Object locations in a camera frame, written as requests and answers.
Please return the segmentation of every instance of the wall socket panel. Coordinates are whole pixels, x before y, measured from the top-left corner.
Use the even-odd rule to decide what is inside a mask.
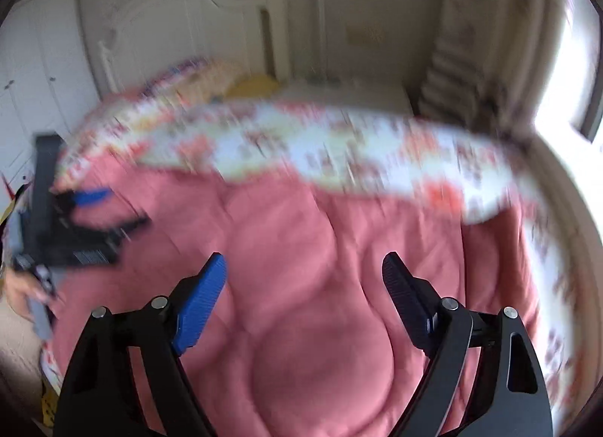
[[[379,26],[346,24],[346,41],[350,46],[380,47],[385,42],[385,30]]]

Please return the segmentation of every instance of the white wardrobe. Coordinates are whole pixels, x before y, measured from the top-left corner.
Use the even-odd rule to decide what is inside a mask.
[[[32,137],[67,137],[98,101],[76,0],[16,4],[0,27],[0,173],[13,190],[31,174]]]

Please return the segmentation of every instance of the headboard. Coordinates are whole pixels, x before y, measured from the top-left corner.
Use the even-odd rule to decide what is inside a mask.
[[[132,0],[111,27],[99,50],[112,92],[193,56],[235,60],[279,81],[291,77],[286,0]]]

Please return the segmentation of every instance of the striped curtain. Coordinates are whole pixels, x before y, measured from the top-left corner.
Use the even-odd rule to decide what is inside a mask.
[[[562,42],[568,0],[444,0],[421,115],[529,138]]]

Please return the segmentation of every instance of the floral blanket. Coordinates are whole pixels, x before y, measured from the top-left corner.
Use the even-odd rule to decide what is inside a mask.
[[[411,198],[469,223],[520,201],[540,299],[534,343],[556,431],[574,415],[581,344],[571,256],[517,150],[374,110],[261,101],[176,109],[159,99],[126,99],[80,130],[63,155],[57,187],[77,188],[107,153],[146,167],[215,172],[227,181],[286,170],[327,190]],[[58,390],[60,375],[49,351],[42,365]]]

